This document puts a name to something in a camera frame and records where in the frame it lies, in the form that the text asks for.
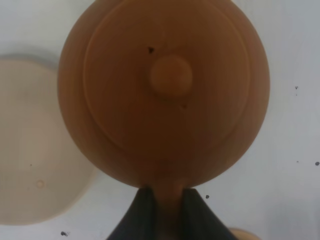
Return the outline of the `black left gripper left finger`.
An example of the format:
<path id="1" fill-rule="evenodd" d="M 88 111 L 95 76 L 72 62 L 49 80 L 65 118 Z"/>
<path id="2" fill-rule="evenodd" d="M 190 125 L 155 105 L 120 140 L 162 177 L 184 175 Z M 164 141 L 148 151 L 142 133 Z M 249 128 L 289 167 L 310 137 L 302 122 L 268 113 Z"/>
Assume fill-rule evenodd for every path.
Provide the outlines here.
<path id="1" fill-rule="evenodd" d="M 156 206 L 151 188 L 138 189 L 126 214 L 107 240 L 156 240 Z"/>

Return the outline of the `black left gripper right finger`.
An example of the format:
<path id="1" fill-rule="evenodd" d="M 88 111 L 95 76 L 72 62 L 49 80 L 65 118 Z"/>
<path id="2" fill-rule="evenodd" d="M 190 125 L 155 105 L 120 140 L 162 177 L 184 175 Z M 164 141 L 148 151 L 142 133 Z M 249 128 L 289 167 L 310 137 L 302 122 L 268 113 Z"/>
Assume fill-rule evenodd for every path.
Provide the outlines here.
<path id="1" fill-rule="evenodd" d="M 183 190 L 180 220 L 182 240 L 236 239 L 194 188 Z"/>

